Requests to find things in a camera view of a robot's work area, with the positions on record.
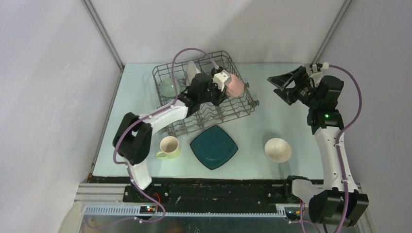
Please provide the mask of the pink mug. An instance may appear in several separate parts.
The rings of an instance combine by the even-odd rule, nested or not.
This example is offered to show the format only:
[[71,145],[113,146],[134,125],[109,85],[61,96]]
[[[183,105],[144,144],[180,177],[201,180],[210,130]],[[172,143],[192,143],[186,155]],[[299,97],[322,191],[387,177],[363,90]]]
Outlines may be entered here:
[[239,97],[244,93],[244,83],[235,74],[230,73],[229,79],[225,82],[226,94],[231,97]]

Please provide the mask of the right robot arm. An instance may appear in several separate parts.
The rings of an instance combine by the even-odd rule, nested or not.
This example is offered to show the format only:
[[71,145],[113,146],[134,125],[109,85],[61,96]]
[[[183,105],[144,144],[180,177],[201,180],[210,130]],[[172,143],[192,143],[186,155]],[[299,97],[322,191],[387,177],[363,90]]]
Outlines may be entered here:
[[282,190],[285,201],[295,203],[299,199],[307,205],[313,223],[353,227],[369,205],[366,194],[358,190],[350,172],[344,148],[343,123],[337,109],[344,82],[331,75],[324,75],[326,63],[310,68],[300,66],[286,74],[271,76],[268,82],[274,92],[288,105],[297,101],[308,107],[307,124],[317,142],[322,167],[323,188],[316,187],[308,178],[289,176],[288,186]]

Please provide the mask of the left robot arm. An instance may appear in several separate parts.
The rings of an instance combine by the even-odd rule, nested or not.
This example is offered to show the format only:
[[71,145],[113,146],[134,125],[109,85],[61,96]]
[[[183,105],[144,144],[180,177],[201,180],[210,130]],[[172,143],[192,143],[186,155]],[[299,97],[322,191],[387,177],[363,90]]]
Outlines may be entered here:
[[114,155],[124,159],[123,164],[137,187],[135,196],[141,202],[150,201],[154,195],[153,188],[149,186],[152,177],[146,161],[152,136],[166,126],[193,115],[203,103],[222,103],[233,81],[234,76],[225,71],[213,77],[199,73],[170,103],[147,114],[135,115],[129,112],[123,117],[113,139]]

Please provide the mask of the green ceramic bowl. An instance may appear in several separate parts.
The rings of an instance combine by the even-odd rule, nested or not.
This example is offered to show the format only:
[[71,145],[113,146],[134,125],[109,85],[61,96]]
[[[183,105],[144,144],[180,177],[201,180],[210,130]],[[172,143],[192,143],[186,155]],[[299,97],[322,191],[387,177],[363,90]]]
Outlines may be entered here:
[[175,90],[179,94],[181,89],[178,82],[174,85],[172,78],[165,78],[159,85],[160,94],[167,98],[174,98],[176,95]]

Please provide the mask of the left circuit board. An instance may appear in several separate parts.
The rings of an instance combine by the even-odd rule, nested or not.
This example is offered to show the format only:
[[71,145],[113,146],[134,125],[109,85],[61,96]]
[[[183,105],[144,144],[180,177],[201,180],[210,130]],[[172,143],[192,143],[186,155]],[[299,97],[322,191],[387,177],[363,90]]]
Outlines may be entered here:
[[140,206],[140,214],[155,214],[157,212],[157,206],[143,205]]

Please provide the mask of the circuit board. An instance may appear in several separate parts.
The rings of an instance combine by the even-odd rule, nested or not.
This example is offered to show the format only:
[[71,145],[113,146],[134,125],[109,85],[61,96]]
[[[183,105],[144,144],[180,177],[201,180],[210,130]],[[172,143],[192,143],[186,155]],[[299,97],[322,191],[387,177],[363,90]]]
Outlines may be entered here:
[[157,212],[157,206],[143,205],[140,206],[140,214],[155,214]]
[[305,208],[303,209],[303,213],[301,213],[301,211],[300,210],[286,210],[286,212],[285,212],[285,214],[286,214],[286,217],[285,217],[285,219],[287,220],[287,221],[299,221],[300,220],[300,216],[303,216],[304,215],[304,212],[305,212]]

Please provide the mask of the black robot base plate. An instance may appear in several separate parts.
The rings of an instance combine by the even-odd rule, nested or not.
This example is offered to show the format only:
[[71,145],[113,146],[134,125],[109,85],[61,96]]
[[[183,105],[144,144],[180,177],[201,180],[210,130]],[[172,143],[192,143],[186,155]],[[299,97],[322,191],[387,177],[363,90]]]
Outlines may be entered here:
[[128,177],[92,176],[90,183],[125,184],[121,200],[143,203],[158,210],[176,211],[251,211],[274,210],[280,204],[300,203],[292,195],[292,176],[283,180],[225,180],[153,178],[144,189],[146,196],[133,187]]

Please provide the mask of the teal square plate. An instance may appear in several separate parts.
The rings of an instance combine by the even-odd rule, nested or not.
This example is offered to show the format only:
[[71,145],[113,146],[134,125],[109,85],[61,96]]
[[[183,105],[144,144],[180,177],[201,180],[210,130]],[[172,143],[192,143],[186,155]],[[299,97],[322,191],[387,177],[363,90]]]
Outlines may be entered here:
[[223,166],[239,149],[230,135],[218,125],[200,133],[189,146],[199,162],[209,170]]

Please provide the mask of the yellow-green mug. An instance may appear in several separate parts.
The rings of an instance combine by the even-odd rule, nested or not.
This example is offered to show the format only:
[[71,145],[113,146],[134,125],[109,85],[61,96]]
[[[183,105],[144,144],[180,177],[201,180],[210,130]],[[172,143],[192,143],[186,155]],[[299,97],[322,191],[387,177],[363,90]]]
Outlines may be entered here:
[[160,142],[160,151],[156,153],[157,159],[175,159],[180,154],[180,144],[176,137],[167,136]]

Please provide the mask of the right circuit board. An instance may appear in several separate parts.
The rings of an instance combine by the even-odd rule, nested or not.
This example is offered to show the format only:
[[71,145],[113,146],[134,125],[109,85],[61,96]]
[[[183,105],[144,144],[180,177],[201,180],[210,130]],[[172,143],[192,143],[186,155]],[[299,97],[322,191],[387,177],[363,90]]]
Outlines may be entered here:
[[285,219],[287,220],[287,221],[299,221],[300,220],[300,216],[303,216],[304,215],[304,212],[305,212],[305,208],[303,209],[303,213],[301,213],[301,211],[300,210],[286,210],[286,212],[285,212],[285,214],[286,214],[286,217],[285,217]]

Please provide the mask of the white ruffled plate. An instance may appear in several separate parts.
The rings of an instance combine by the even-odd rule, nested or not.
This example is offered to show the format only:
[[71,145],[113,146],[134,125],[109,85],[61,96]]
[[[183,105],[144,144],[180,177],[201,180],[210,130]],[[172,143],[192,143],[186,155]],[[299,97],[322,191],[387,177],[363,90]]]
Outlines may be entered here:
[[189,83],[191,83],[193,78],[200,73],[200,70],[197,68],[196,64],[193,61],[187,62],[186,74]]

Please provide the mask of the white ceramic bowl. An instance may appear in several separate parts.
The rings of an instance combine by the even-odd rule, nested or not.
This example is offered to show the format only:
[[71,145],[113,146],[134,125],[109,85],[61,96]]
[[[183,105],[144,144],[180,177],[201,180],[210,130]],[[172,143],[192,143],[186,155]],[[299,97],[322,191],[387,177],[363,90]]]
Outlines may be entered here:
[[287,141],[281,138],[272,138],[264,146],[267,158],[275,163],[284,163],[292,155],[292,148]]

